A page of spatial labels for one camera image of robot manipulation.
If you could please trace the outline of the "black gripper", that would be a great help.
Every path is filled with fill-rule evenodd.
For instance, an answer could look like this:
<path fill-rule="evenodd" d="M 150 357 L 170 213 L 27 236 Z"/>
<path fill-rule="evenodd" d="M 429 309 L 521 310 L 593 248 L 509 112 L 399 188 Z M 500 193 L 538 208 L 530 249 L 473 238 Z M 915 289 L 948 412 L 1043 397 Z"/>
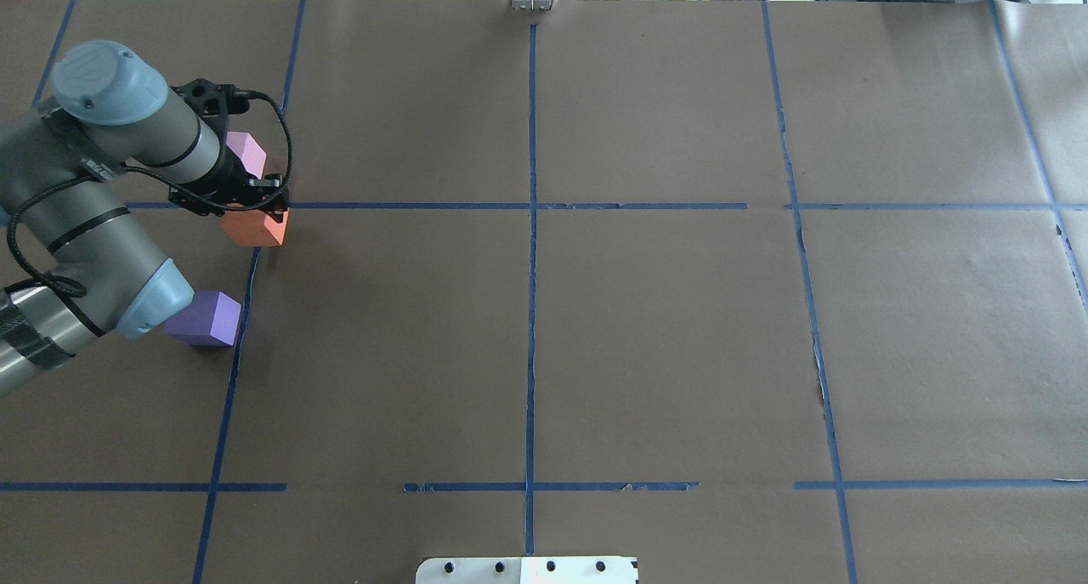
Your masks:
<path fill-rule="evenodd" d="M 254 178 L 225 142 L 230 119 L 248 112 L 252 101 L 264 101 L 276 119 L 282 119 L 276 101 L 256 89 L 240 89 L 233 84 L 207 79 L 191 80 L 175 87 L 174 91 L 215 134 L 218 158 L 210 173 L 173 189 L 170 200 L 201 216 L 215 213 L 222 218 L 227 212 L 262 211 L 267 218 L 284 224 L 289 213 L 289 196 L 281 196 L 282 174 Z"/>

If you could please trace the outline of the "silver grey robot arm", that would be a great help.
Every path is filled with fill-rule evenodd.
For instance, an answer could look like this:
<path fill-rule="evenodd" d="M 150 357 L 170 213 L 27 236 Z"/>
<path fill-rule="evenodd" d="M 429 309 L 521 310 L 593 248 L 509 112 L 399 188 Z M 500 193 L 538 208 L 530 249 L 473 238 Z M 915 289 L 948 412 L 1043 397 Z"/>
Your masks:
<path fill-rule="evenodd" d="M 139 339 L 195 291 L 114 192 L 138 173 L 199 216 L 282 218 L 290 173 L 257 176 L 228 124 L 269 94 L 195 79 L 174 87 L 128 46 L 92 39 L 52 69 L 52 94 L 3 126 L 3 239 L 25 278 L 3 289 L 3 394 L 65 366 L 98 337 Z"/>

